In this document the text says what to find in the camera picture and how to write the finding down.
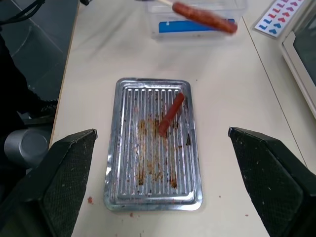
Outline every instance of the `blue label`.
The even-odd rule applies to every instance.
[[[218,31],[218,29],[193,21],[163,21],[159,23],[159,33],[189,31]]]

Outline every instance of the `sausage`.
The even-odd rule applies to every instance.
[[[207,10],[197,9],[178,1],[172,5],[172,10],[189,20],[217,28],[230,34],[233,34],[237,31],[236,24],[229,22],[228,20],[223,19]]]
[[[166,116],[162,119],[162,121],[159,124],[159,135],[165,136],[166,132],[170,126],[171,121],[176,116],[178,110],[181,107],[182,102],[184,101],[184,95],[179,92],[176,96],[176,98],[173,101],[173,104],[171,105],[170,109],[168,110]]]

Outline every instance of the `plastic container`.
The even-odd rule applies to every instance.
[[[236,24],[247,10],[247,0],[179,0],[188,5],[211,10]],[[227,34],[214,28],[187,20],[174,13],[170,6],[158,1],[146,2],[151,36],[157,40],[217,38]]]

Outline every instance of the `black cable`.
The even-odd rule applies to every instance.
[[[44,2],[45,2],[45,0],[34,1],[31,5],[26,7],[24,10],[22,10],[21,12],[19,12],[15,16],[13,16],[7,20],[0,21],[0,26],[29,19],[30,17],[34,16],[34,14],[39,10],[39,8],[43,5]],[[32,8],[34,8],[33,11],[31,11],[28,15],[25,15],[25,13],[29,12]]]

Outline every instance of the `metal baking tray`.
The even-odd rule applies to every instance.
[[[167,131],[158,125],[176,94],[186,96]],[[196,210],[201,176],[190,84],[120,79],[116,84],[104,202],[110,210]]]

